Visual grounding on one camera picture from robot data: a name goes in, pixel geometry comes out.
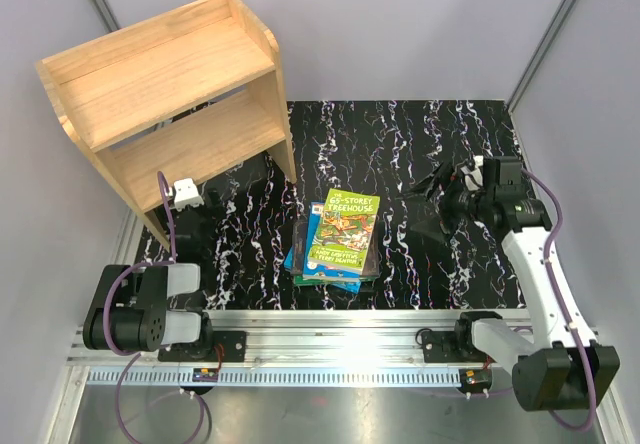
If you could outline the green 65-Storey Treehouse book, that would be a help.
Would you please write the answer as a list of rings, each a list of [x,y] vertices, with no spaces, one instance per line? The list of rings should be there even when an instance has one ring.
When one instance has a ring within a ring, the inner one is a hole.
[[[331,188],[323,203],[309,262],[361,274],[379,205],[378,196]]]

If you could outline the blue 26-Storey Treehouse book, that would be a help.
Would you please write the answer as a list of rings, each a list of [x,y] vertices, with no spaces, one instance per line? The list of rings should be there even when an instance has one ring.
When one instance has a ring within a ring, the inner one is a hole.
[[[289,272],[289,274],[292,276],[294,275],[302,275],[303,272],[303,265],[304,265],[304,257],[302,255],[302,253],[300,251],[296,252],[295,248],[292,247],[285,260],[284,260],[284,268],[286,271]],[[349,287],[337,287],[334,286],[338,289],[347,291],[351,294],[358,294],[361,288],[360,286],[349,286]]]

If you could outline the blue paperback book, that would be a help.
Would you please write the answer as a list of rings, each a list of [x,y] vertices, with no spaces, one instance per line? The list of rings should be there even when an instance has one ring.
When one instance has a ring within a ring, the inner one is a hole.
[[[317,230],[317,226],[320,222],[323,211],[323,204],[320,202],[313,202],[311,204],[310,216],[308,221],[308,229],[306,235],[306,250],[304,254],[304,265],[302,277],[304,280],[323,280],[323,281],[335,281],[335,282],[358,282],[360,275],[353,272],[348,272],[335,267],[325,266],[321,264],[310,263],[308,254],[311,249],[313,239]]]

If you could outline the dark Tale of Two Cities book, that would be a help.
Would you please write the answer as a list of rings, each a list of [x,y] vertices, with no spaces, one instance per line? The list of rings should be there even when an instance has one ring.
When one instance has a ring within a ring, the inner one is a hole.
[[[293,227],[293,241],[292,247],[295,251],[300,251],[304,257],[306,250],[306,235],[308,229],[308,221],[300,220],[294,224]],[[377,234],[373,233],[369,249],[367,252],[366,262],[363,271],[360,275],[360,281],[372,281],[377,279],[380,275],[379,269],[379,251],[377,243]]]

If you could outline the green 104-Storey Treehouse book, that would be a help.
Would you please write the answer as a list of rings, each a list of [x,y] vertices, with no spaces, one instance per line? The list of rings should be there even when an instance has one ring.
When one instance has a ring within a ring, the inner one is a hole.
[[[342,279],[319,279],[314,277],[304,277],[302,275],[294,275],[293,283],[296,286],[313,286],[313,285],[334,285],[337,287],[349,287],[349,286],[360,286],[361,282],[359,280],[356,281],[346,281]]]

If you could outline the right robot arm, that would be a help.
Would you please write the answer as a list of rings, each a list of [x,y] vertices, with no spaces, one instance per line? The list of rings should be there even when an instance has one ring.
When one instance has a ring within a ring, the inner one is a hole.
[[[494,311],[463,312],[451,342],[457,356],[488,357],[508,371],[526,411],[595,412],[620,359],[614,347],[598,342],[578,309],[555,247],[563,216],[551,217],[542,201],[528,196],[532,176],[517,157],[477,156],[459,166],[439,165],[401,196],[428,200],[442,194],[436,217],[412,227],[440,245],[448,244],[465,220],[483,224],[524,294],[531,338]]]

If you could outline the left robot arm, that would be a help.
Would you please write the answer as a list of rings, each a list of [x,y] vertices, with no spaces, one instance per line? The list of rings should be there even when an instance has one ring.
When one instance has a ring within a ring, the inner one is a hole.
[[[128,356],[180,345],[194,361],[209,358],[215,337],[205,330],[201,311],[169,307],[174,297],[201,289],[201,268],[195,263],[142,261],[103,268],[83,326],[83,344]]]

